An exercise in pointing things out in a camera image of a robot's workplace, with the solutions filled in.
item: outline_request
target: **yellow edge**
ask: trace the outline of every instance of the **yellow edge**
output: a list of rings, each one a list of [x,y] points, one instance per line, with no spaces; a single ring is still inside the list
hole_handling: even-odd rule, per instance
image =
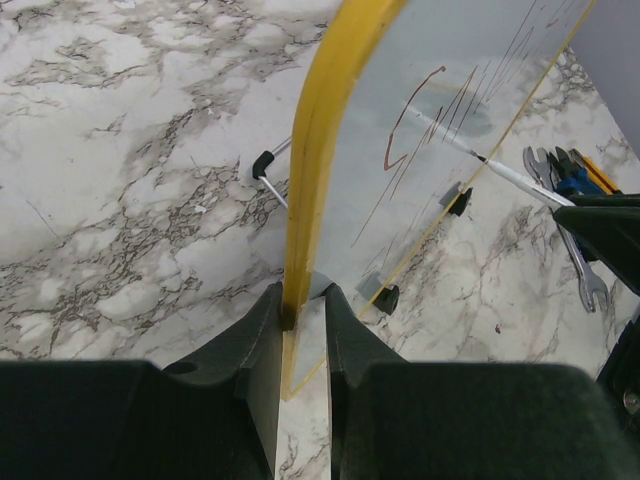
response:
[[[553,66],[556,64],[556,62],[558,61],[558,58],[560,57],[560,55],[562,54],[562,52],[564,51],[565,48],[567,48],[567,45],[569,45],[569,42],[571,41],[571,39],[573,38],[573,36],[576,34],[576,32],[578,31],[578,29],[580,28],[580,26],[583,24],[583,22],[585,21],[585,19],[587,18],[587,16],[589,15],[589,13],[591,12],[591,9],[594,7],[594,5],[596,4],[597,0],[591,0],[591,3],[589,4],[589,6],[587,7],[587,9],[585,10],[585,12],[582,14],[582,17],[580,17],[580,20],[578,20],[578,22],[576,23],[576,25],[573,27],[573,29],[571,30],[571,32],[569,33],[569,35],[567,36],[566,41],[564,42],[564,44],[562,45],[562,47],[560,47],[560,49],[558,50],[558,52],[556,53],[556,55],[554,56],[553,60],[549,63],[549,66],[547,67],[547,69],[545,70],[545,72],[543,73],[543,75],[540,77],[540,79],[538,80],[538,82],[536,83],[536,86],[533,88],[533,90],[531,91],[531,93],[529,94],[529,97],[527,97],[526,101],[522,104],[522,107],[520,107],[520,110],[518,110],[518,113],[516,113],[516,115],[513,117],[513,120],[511,120],[511,123],[509,124],[509,126],[507,127],[507,129],[504,131],[504,134],[502,135],[502,137],[500,138],[500,140],[498,141],[498,143],[496,144],[496,146],[493,148],[493,150],[491,151],[491,153],[489,154],[489,156],[487,158],[491,158],[493,157],[493,155],[495,155],[496,151],[500,148],[500,146],[502,145],[502,142],[504,142],[504,139],[507,137],[507,135],[509,134],[509,132],[511,131],[511,129],[513,128],[513,125],[516,123],[516,121],[518,120],[518,118],[520,117],[520,115],[522,115],[522,112],[529,106],[529,104],[531,103],[531,99],[533,98],[533,95],[535,94],[535,92],[538,90],[538,87],[540,87],[540,84],[543,82],[543,80],[545,79],[545,77],[548,75],[549,71],[551,70],[551,68],[553,68]],[[305,88],[303,89],[303,93],[305,92],[307,87],[307,82],[305,82]],[[298,121],[298,113],[300,111],[300,106],[298,107],[298,112],[296,113],[296,123]],[[294,149],[295,149],[295,126],[294,126]],[[336,134],[334,133],[333,137],[332,137],[332,142],[331,144],[328,144],[327,146],[331,146],[331,155],[333,155],[333,150],[335,147],[335,138],[336,138]],[[331,165],[331,160],[329,159],[327,166],[330,167]],[[471,176],[471,179],[469,179],[469,181],[467,182],[467,184],[465,185],[464,190],[466,190],[471,183],[475,180],[475,178],[478,176],[478,174],[483,170],[483,168],[485,167],[485,165],[482,165],[480,168],[478,168],[478,170],[476,170],[476,172]],[[324,176],[326,178],[324,178],[325,182],[328,181],[328,177],[329,177],[329,172],[322,172],[324,174]],[[322,213],[322,210],[324,209],[324,201],[326,200],[326,190],[327,190],[327,185],[324,185],[324,191],[323,191],[323,197],[322,197],[322,208],[320,208],[320,213]],[[377,297],[378,294],[380,294],[380,292],[386,288],[389,283],[391,283],[393,281],[393,279],[395,278],[395,276],[400,272],[400,270],[407,264],[407,262],[409,260],[411,260],[411,258],[416,254],[416,252],[418,251],[418,249],[424,244],[424,242],[427,240],[427,238],[429,237],[429,235],[431,235],[431,233],[433,233],[433,231],[435,230],[435,228],[440,224],[440,222],[442,221],[442,219],[444,218],[444,216],[446,215],[446,212],[449,210],[449,208],[453,205],[453,203],[458,199],[458,197],[460,196],[460,194],[458,194],[456,196],[456,198],[454,198],[451,203],[444,209],[444,211],[438,216],[437,220],[431,225],[431,227],[427,230],[427,232],[422,236],[422,238],[416,243],[415,247],[413,249],[411,249],[411,251],[409,252],[409,254],[407,256],[404,257],[404,259],[402,260],[402,262],[400,262],[400,264],[398,265],[398,267],[393,271],[393,273],[389,276],[389,278],[387,279],[386,283],[380,287],[380,289],[378,290],[378,292],[376,292],[375,295],[373,295],[371,297],[371,300],[369,300],[369,302],[367,303],[367,305],[364,306],[364,308],[360,311],[360,313],[358,314],[358,317],[362,317],[362,315],[364,315],[364,313],[369,309],[369,307],[371,306],[371,304],[373,303],[373,300]],[[291,222],[291,210],[289,210],[290,215],[289,215],[289,222]],[[288,230],[288,236],[287,236],[287,258],[289,258],[289,234],[291,233],[291,228],[289,228]],[[313,260],[315,260],[315,247],[317,246],[317,240],[318,238],[315,238],[315,245],[314,245],[314,250],[313,250]],[[286,288],[287,288],[287,284],[286,284],[286,270],[285,270],[285,292],[286,292]],[[293,353],[296,354],[297,356],[297,341],[296,341],[296,345],[294,346],[294,348],[292,349]],[[300,382],[300,384],[296,385],[296,387],[294,388],[294,390],[290,389],[290,385],[291,385],[291,380],[293,377],[293,369],[295,368],[295,356],[290,358],[290,359],[285,359],[283,358],[283,387],[285,386],[284,383],[284,378],[285,378],[285,368],[284,365],[286,363],[287,360],[291,360],[290,365],[288,365],[289,369],[291,370],[290,373],[290,377],[288,378],[288,383],[286,383],[286,389],[283,388],[282,391],[282,397],[284,400],[289,400],[291,398],[293,398],[301,389],[302,387],[304,387],[307,382],[311,379],[311,377],[318,371],[318,369],[322,366],[322,364],[325,362],[326,360],[326,356],[324,356],[322,359],[320,359],[320,361],[311,369],[311,371],[309,372],[309,374]]]
[[[587,172],[589,173],[589,178],[596,185],[598,185],[602,190],[604,190],[607,195],[612,195],[613,192],[617,192],[620,189],[618,186],[613,183],[613,181],[600,170],[596,165],[591,161],[589,157],[582,157],[584,159],[584,163],[587,167]]]
[[[336,138],[351,92],[371,53],[407,0],[343,3],[304,83],[296,110],[289,175],[284,273],[283,396],[297,351],[295,326],[311,284]]]

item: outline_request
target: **marble countertop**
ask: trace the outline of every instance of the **marble countertop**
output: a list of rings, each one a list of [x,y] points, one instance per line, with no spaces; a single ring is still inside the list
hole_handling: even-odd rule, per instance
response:
[[[164,366],[282,277],[286,212],[249,176],[288,137],[340,2],[9,0],[0,6],[0,358]],[[626,192],[640,163],[571,52],[497,159],[577,147]],[[283,191],[286,162],[270,176]],[[410,360],[529,360],[595,375],[638,303],[602,265],[587,314],[548,211],[491,172],[365,323]],[[324,369],[281,406],[281,478],[329,478]]]

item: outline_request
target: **black rubber foot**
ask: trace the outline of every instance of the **black rubber foot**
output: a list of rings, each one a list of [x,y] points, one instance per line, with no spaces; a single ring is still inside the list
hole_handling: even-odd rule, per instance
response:
[[[273,153],[265,150],[262,154],[253,162],[253,168],[251,169],[251,174],[253,178],[258,180],[259,177],[267,176],[267,167],[271,165],[271,162],[276,157],[273,156]]]
[[[391,315],[396,311],[398,307],[398,301],[400,300],[400,288],[394,285],[391,288],[385,288],[380,295],[373,301],[373,306],[381,312]]]
[[[453,203],[453,205],[451,205],[449,213],[451,215],[457,215],[458,217],[462,216],[464,211],[467,209],[467,205],[469,205],[472,192],[473,188],[467,188],[466,192],[461,193],[458,199]]]

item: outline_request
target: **black plastic part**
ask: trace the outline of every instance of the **black plastic part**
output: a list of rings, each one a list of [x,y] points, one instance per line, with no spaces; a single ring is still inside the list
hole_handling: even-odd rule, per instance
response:
[[[273,479],[282,285],[164,371],[0,362],[3,478]]]
[[[640,194],[578,195],[553,218],[640,295]]]
[[[578,369],[415,364],[326,292],[331,478],[623,479],[637,459]]]
[[[392,315],[398,308],[398,302],[400,301],[400,288],[394,285],[391,288],[386,288],[380,292],[380,295],[373,301],[373,306],[376,307],[387,315]]]
[[[578,245],[580,253],[582,253],[582,258],[584,258],[587,262],[597,262],[598,260],[600,260],[595,253],[589,250],[589,248],[582,245],[580,241],[576,240],[576,244]]]
[[[469,205],[469,200],[471,200],[472,193],[473,188],[467,188],[464,193],[460,194],[453,205],[451,205],[448,213],[450,213],[451,215],[457,215],[458,217],[462,216],[464,211],[467,209],[467,205]]]
[[[598,384],[608,394],[624,435],[640,454],[638,414],[631,415],[624,405],[625,393],[640,393],[640,323],[627,324],[616,346],[598,375]]]
[[[275,158],[276,157],[273,156],[273,153],[268,150],[262,152],[258,159],[253,162],[253,168],[251,169],[253,178],[258,180],[259,177],[266,177],[267,167],[273,163]]]

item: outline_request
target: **gray marble veining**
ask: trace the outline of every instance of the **gray marble veining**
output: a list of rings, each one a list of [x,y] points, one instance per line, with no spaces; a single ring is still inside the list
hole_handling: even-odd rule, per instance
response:
[[[0,3],[0,358],[165,365],[281,278],[286,213],[249,178],[290,134],[339,2]],[[566,52],[505,140],[577,147],[627,192],[640,164]],[[286,162],[270,176],[286,190]],[[595,374],[637,299],[587,315],[546,208],[483,172],[364,321],[412,360],[572,363]],[[281,478],[328,478],[326,372],[281,408]]]

